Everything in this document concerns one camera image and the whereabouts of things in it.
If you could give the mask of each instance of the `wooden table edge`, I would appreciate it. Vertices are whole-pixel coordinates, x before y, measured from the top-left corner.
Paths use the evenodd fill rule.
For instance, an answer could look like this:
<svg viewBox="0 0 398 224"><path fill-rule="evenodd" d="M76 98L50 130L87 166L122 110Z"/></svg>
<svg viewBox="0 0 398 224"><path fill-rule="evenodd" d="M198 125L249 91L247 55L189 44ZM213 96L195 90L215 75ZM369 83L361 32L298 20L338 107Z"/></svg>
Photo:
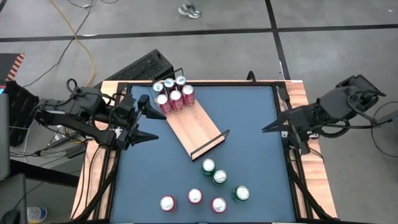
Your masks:
<svg viewBox="0 0 398 224"><path fill-rule="evenodd" d="M188 83L203 83L203 82L207 82L207 83L223 83L223 82L251 83L252 81L251 80L187 80L187 82ZM257 83L275 83L275 82L285 82L286 83L287 91L289 93L290 101L291 101L293 107L308 104L307 95L305 93L305 89L304 89L302 80L257 80ZM101 86L101 91L105 94L112 95L113 93L116 93L119 83L150 84L150 83L152 83L152 81L150 81L150 80L104 81ZM82 188L81 184L82 184L82 179L83 179L82 173L83 172L85 172L85 186L83 186L83 196L82 196L82 199L80 202L80 206L78 207L78 210L76 211L75 217L77 217L84 210L84 204L86 201L85 195L87 193L87 188L86 188L87 184L86 183L88 180L88 167L89 167L88 164L90 164L93 154L96 151L97 147L98 147L98 145L94 141L90 141L88 143L86 157L85 157L85 167L84 167L84 169L82 169L82 172L80 175L80 181L79 181L78 188L76 190L75 201L73 204L72 212L75 211L76 206L78 205L79 198L80 198L80 193L81 193L81 188ZM311 141L310 147L317 151L320 151L318 141ZM104 150L102 149L100 151L102 151L102 152L97 153L95 161L93 162L92 172L94 172L94 174L92 173L91 178L90 178L91 179L90 191L88 194L89 201L95 195L95 193L99 187L98 186L99 185L99 174L98 173L101 173L103 163L104 163L104 157L101 156L102 154L104 154ZM304 169L305 173L311 172L315 162L318 164L318 167L319 167L319 163L320 163L320 167L317 170L317 174L319 174L319 177L315 176L314 178L308 179L307 174L306 174L306 177L307 177L306 181L307 181L307 186L308 186L309 191L313 194L313 196L317 200L317 202L325 209L325 211L329 215L336 217L336 210L335 210L335 206L333 203L333 198L331 196L330 186L329 186L328 179L326 176L326 170L325 170L323 161L319 160L319 158L316 158L313 155L312 156L306 155L305 157L306 157L305 160L303 160L303 169ZM113 160L114 160L114 158L113 158L113 156L111 156L109 158L109 166L108 166L107 174L110 171L110 166L113 164ZM317 184L312 184L314 181L319 181L319 182L323 181L322 182L323 183L322 195L316 194L314 188L317 187ZM305 213L303 196L297 188L296 188L296 192L297 192L300 213L302 214L301 217L305 218L305 217L307 217L307 214ZM104 193L103 198L101 200L99 218L105 217L105 210L106 210L107 203L108 203L108 197L109 197L109 188Z"/></svg>

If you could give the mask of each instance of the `table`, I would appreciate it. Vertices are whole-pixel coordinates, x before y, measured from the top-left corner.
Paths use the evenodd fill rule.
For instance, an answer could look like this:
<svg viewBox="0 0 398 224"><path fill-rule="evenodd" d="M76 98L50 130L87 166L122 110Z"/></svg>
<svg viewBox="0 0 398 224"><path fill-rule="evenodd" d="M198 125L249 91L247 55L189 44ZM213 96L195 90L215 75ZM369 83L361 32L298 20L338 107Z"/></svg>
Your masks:
<svg viewBox="0 0 398 224"><path fill-rule="evenodd" d="M116 92L118 89L118 86L121 86L122 83L132 83L132 84L145 84L149 83L150 81L105 81L103 82L101 91L103 93L112 95L113 93ZM245 85L250 83L250 80L194 80L190 81L190 83L236 83L237 85ZM275 82L284 82L284 85L287 89L287 92L290 96L290 101L293 107L296 106L301 106L301 105L306 105L308 104L307 97L305 95L305 90L304 90L304 85L302 81L277 81L277 80L258 80L258 83L275 83ZM106 124L97 124L97 127L99 128L105 128ZM319 145L317 141L311 140L309 142L309 145L312 149L315 149L317 151L320 151ZM77 188L76 192L76 198L75 198L75 203L73 206L73 211L77 209L75 217L77 217L84 209L85 203L86 203L86 194L87 194L87 182L88 182L88 171L90 167L90 162L93 161L92 163L92 168L91 168L91 175L90 175L90 189L88 191L88 201L91 200L91 198L95 195L96 191L98 190L99 187L99 182L101 178L101 173L103 170L103 165L104 163L108 163L108 172L110 171L111 165L113 164L114 161L114 152L111 152L110 155L108 156L109 159L106 161L105 158L105 150L100 149L98 153L96 154L95 158L93 159L93 155L95 151L97 150L98 145L95 142L90 142L87 147L87 152L86 152L86 160L85 160L85 167L82 169L82 172L85 172L85 184L83 186L83 197L81 198L81 202L78 205L78 201L80 199L80 194L82 191L82 178L83 175L80 176L80 183ZM327 213L329 213L331 216L336 217L336 212L333 204L333 199L331 197L330 193L330 188L328 184L328 179L326 176L325 172L325 167L323 165L323 161L321 158L319 158L315 154L308 154L305 156L302 156L302 165L303 165L303 171L305 174L305 180L307 183L307 187L309 191L312 193L314 198L317 200L317 202L325 209ZM300 210L300 217L306 218L307 214L305 211L305 206L304 206L304 199L302 197L302 194L300 191L296 188L296 194L298 198L298 207ZM109 188L103 195L103 198L100 203L100 207L97 210L98 218L105 218L105 217L110 217L110 212L109 209L107 209L107 204L109 203Z"/></svg>

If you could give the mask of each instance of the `can lid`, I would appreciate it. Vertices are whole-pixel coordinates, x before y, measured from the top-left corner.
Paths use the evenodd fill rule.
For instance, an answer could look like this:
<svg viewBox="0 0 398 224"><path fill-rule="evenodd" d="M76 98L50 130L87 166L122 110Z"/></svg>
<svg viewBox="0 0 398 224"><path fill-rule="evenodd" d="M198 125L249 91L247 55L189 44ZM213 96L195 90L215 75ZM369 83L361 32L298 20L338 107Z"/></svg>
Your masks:
<svg viewBox="0 0 398 224"><path fill-rule="evenodd" d="M153 88L155 91L163 90L163 84L162 84L161 82L157 82L157 83L155 83L155 84L152 86L152 88Z"/></svg>
<svg viewBox="0 0 398 224"><path fill-rule="evenodd" d="M199 189L191 189L188 193L189 201L193 203L200 202L201 200L201 191Z"/></svg>
<svg viewBox="0 0 398 224"><path fill-rule="evenodd" d="M168 79L164 80L164 86L173 87L174 86L174 80L172 78L168 78Z"/></svg>
<svg viewBox="0 0 398 224"><path fill-rule="evenodd" d="M193 87L191 85L186 85L182 88L182 92L186 95L193 93Z"/></svg>
<svg viewBox="0 0 398 224"><path fill-rule="evenodd" d="M221 213L226 209L226 202L223 198L217 197L214 198L214 200L211 203L211 206L213 207L213 210L215 212Z"/></svg>
<svg viewBox="0 0 398 224"><path fill-rule="evenodd" d="M249 189L245 186L239 186L236 189L236 196L241 200L246 200L249 198L250 192Z"/></svg>
<svg viewBox="0 0 398 224"><path fill-rule="evenodd" d="M164 196L160 200L160 207L165 211L171 210L174 207L174 199L171 196Z"/></svg>
<svg viewBox="0 0 398 224"><path fill-rule="evenodd" d="M164 105L167 103L167 96L165 94L160 94L157 98L156 98L157 104L159 105Z"/></svg>
<svg viewBox="0 0 398 224"><path fill-rule="evenodd" d="M212 159L205 159L201 166L205 171L212 171L216 167L216 164Z"/></svg>
<svg viewBox="0 0 398 224"><path fill-rule="evenodd" d="M178 90L174 90L170 93L170 98L172 100L179 100L181 98L181 93Z"/></svg>
<svg viewBox="0 0 398 224"><path fill-rule="evenodd" d="M185 79L185 77L182 76L182 75L180 75L179 77L175 78L175 82L176 82L178 85L182 85L182 84L184 84L186 81L187 81L187 79Z"/></svg>
<svg viewBox="0 0 398 224"><path fill-rule="evenodd" d="M226 172L224 170L217 170L214 173L214 180L217 183L222 183L222 182L226 181Z"/></svg>

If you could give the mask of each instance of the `concrete floor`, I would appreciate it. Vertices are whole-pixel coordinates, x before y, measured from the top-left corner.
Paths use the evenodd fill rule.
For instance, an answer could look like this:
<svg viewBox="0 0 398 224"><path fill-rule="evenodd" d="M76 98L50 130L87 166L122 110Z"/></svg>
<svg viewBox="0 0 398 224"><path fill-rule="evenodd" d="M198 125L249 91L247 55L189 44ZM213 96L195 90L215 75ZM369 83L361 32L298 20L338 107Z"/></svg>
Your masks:
<svg viewBox="0 0 398 224"><path fill-rule="evenodd" d="M72 0L84 5L90 0ZM76 28L86 10L55 0ZM184 0L120 0L116 4L98 1L80 34L122 34L178 30L271 28L263 0L197 0L203 17L180 17ZM395 24L398 2L390 0L271 0L278 27L361 26ZM70 35L48 0L8 0L0 12L0 38ZM336 83L363 74L387 94L374 108L397 100L397 29L281 32L290 76L303 80L308 99L316 100ZM0 52L26 54L18 76L20 85L36 79L57 60L68 41L0 42ZM243 79L249 70L257 78L281 79L277 49L272 33L186 35L84 40L95 58L94 84L117 72L153 49L159 49L175 68L183 67L189 79ZM67 78L84 85L90 75L88 56L76 43L66 52L62 64L28 87L42 98L64 99ZM398 109L392 105L380 112ZM365 124L360 118L353 123ZM398 155L397 138L391 126L375 130L376 141L387 152ZM52 137L34 124L27 151L43 148ZM342 220L395 223L398 219L397 159L376 150L369 130L351 130L338 139L320 140L326 171L338 216ZM48 159L28 159L40 165ZM60 160L65 172L78 170L79 159ZM54 185L39 187L28 197L29 205L45 205L53 214L49 221L65 221L72 207L74 189Z"/></svg>

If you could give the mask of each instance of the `black metal stand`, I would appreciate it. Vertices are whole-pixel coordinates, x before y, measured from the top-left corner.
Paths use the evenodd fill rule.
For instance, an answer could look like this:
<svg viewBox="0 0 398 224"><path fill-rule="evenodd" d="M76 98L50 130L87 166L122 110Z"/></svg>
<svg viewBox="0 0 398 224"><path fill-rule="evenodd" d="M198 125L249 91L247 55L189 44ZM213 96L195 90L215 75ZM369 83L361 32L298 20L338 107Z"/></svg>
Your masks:
<svg viewBox="0 0 398 224"><path fill-rule="evenodd" d="M79 177L64 172L45 169L38 166L26 164L15 160L10 160L11 175L25 174L26 178L48 182L51 184L77 187Z"/></svg>

